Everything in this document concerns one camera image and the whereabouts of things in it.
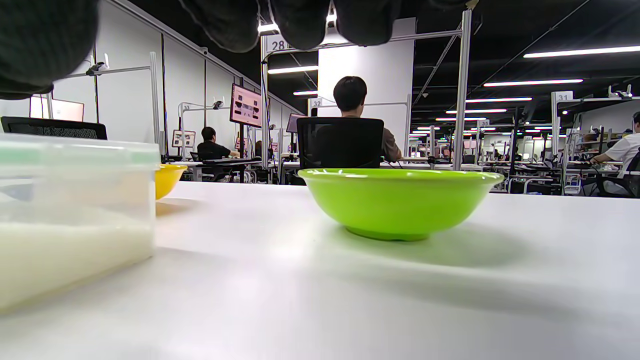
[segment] green bowl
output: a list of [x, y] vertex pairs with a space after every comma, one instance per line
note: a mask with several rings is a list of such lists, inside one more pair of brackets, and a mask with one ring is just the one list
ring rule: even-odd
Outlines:
[[450, 229], [504, 176], [400, 169], [300, 170], [320, 208], [347, 230], [378, 240], [415, 241]]

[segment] ceiling light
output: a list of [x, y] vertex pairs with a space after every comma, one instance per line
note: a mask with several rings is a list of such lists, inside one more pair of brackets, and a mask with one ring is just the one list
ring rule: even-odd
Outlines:
[[[486, 120], [486, 117], [465, 117], [465, 121]], [[436, 121], [456, 121], [454, 117], [439, 117]]]
[[475, 99], [467, 100], [468, 103], [474, 102], [512, 102], [512, 101], [531, 101], [532, 97], [507, 97], [505, 99]]
[[512, 81], [508, 83], [486, 83], [485, 87], [489, 86], [518, 86], [518, 85], [553, 85], [553, 84], [576, 84], [581, 83], [582, 79], [572, 80], [537, 80], [537, 81]]
[[259, 33], [262, 33], [263, 31], [279, 31], [279, 30], [280, 28], [278, 28], [278, 25], [275, 23], [258, 26]]
[[[485, 110], [465, 110], [466, 114], [473, 114], [473, 113], [505, 113], [507, 112], [507, 109], [485, 109]], [[457, 110], [449, 110], [447, 111], [447, 114], [457, 114], [458, 111]]]
[[271, 69], [269, 70], [269, 74], [287, 74], [290, 72], [302, 72], [302, 71], [315, 71], [319, 69], [319, 66], [300, 66], [300, 67], [287, 67], [284, 69]]
[[[338, 15], [335, 15], [334, 13], [329, 14], [329, 16], [326, 17], [327, 22], [336, 21], [337, 19], [338, 19]], [[263, 31], [280, 31], [280, 28], [276, 23], [258, 26], [258, 32], [262, 33]]]
[[317, 91], [296, 91], [293, 93], [295, 96], [302, 96], [302, 95], [317, 95], [318, 92]]
[[572, 55], [633, 53], [635, 51], [640, 51], [640, 46], [608, 47], [605, 49], [553, 51], [551, 53], [526, 54], [524, 57], [525, 58], [552, 58], [556, 56], [572, 56]]

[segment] black shirt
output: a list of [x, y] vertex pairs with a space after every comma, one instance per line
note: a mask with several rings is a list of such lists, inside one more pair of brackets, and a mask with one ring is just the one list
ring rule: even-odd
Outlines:
[[207, 154], [203, 160], [218, 160], [229, 156], [231, 150], [214, 142], [204, 142], [198, 145], [198, 154]]

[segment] plastic container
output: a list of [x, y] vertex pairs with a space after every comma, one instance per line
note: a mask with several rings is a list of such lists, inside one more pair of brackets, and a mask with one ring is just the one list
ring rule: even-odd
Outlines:
[[156, 144], [0, 134], [0, 313], [153, 253]]

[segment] metal frame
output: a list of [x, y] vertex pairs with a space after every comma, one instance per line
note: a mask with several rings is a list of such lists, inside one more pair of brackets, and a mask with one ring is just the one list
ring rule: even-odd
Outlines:
[[[626, 102], [626, 101], [634, 101], [640, 100], [640, 96], [633, 96], [630, 99], [621, 99], [617, 97], [594, 97], [591, 99], [571, 99], [571, 100], [560, 100], [556, 96], [557, 92], [551, 93], [551, 121], [552, 121], [552, 138], [551, 138], [551, 146], [553, 148], [553, 155], [556, 156], [559, 153], [559, 141], [560, 141], [560, 119], [558, 118], [558, 105], [562, 103], [574, 103], [574, 104], [582, 104], [584, 102], [604, 102], [604, 101], [618, 101], [618, 102]], [[574, 116], [579, 116], [576, 120], [582, 121], [582, 113], [575, 114]], [[564, 186], [566, 185], [566, 168], [569, 164], [569, 152], [567, 151], [567, 144], [573, 144], [572, 137], [575, 137], [575, 134], [571, 134], [567, 136], [565, 140], [565, 151], [562, 162], [562, 175], [560, 178], [560, 183], [562, 187], [562, 195], [564, 195]]]
[[[118, 74], [121, 72], [133, 72], [133, 71], [144, 71], [149, 70], [151, 73], [151, 103], [152, 103], [152, 114], [153, 114], [153, 122], [154, 122], [154, 141], [158, 146], [160, 146], [160, 152], [162, 155], [166, 154], [167, 149], [164, 148], [164, 142], [160, 141], [160, 113], [158, 110], [158, 86], [157, 86], [157, 60], [156, 53], [149, 53], [149, 66], [139, 66], [139, 67], [129, 67], [124, 69], [109, 69], [109, 70], [101, 70], [95, 71], [91, 75], [87, 74], [71, 74], [65, 76], [64, 79], [72, 79], [72, 78], [83, 78], [85, 76], [99, 76], [106, 74]], [[46, 95], [47, 98], [47, 107], [49, 108], [49, 116], [53, 116], [53, 107], [52, 107], [52, 96], [51, 93]], [[184, 134], [182, 135], [182, 144], [184, 145]]]
[[[399, 41], [407, 41], [407, 40], [422, 40], [428, 38], [443, 38], [443, 37], [456, 37], [460, 36], [461, 45], [460, 45], [460, 73], [458, 75], [458, 102], [457, 109], [458, 115], [456, 116], [456, 145], [462, 145], [462, 134], [465, 127], [465, 110], [466, 110], [466, 102], [467, 102], [467, 81], [468, 81], [468, 66], [469, 66], [469, 47], [471, 40], [471, 24], [472, 24], [472, 10], [468, 9], [462, 13], [462, 23], [459, 30], [449, 30], [449, 31], [439, 31], [434, 33], [423, 33], [423, 34], [414, 34], [414, 35], [403, 35], [398, 37], [392, 37], [388, 42], [399, 42]], [[260, 92], [262, 94], [262, 104], [263, 106], [268, 106], [268, 93], [269, 93], [269, 80], [268, 80], [268, 69], [269, 69], [269, 57], [274, 54], [294, 54], [294, 53], [307, 53], [311, 51], [318, 51], [322, 49], [335, 49], [338, 47], [348, 47], [348, 46], [356, 46], [353, 43], [345, 43], [345, 44], [326, 44], [321, 45], [319, 47], [315, 47], [309, 50], [299, 50], [299, 49], [286, 49], [274, 51], [272, 53], [267, 53], [267, 40], [266, 37], [260, 38], [260, 67], [261, 67], [261, 84], [260, 84]], [[408, 99], [409, 109], [408, 113], [408, 127], [410, 127], [411, 122], [411, 95], [409, 95]], [[263, 154], [268, 150], [267, 146], [269, 143], [269, 114], [267, 111], [262, 112], [262, 128], [267, 129], [267, 131], [262, 132], [262, 151]], [[460, 170], [462, 165], [462, 152], [456, 151], [453, 170]], [[268, 166], [268, 160], [266, 157], [262, 159], [262, 166]]]
[[231, 106], [226, 106], [226, 107], [221, 107], [218, 109], [214, 109], [214, 106], [206, 106], [206, 105], [200, 105], [200, 104], [194, 104], [192, 102], [181, 102], [178, 105], [178, 115], [180, 116], [178, 118], [178, 121], [180, 122], [180, 126], [179, 126], [179, 130], [180, 130], [180, 139], [182, 140], [182, 160], [183, 161], [187, 161], [187, 154], [186, 154], [186, 143], [184, 142], [184, 113], [187, 112], [191, 112], [191, 111], [204, 111], [206, 112], [207, 110], [228, 110], [231, 109]]

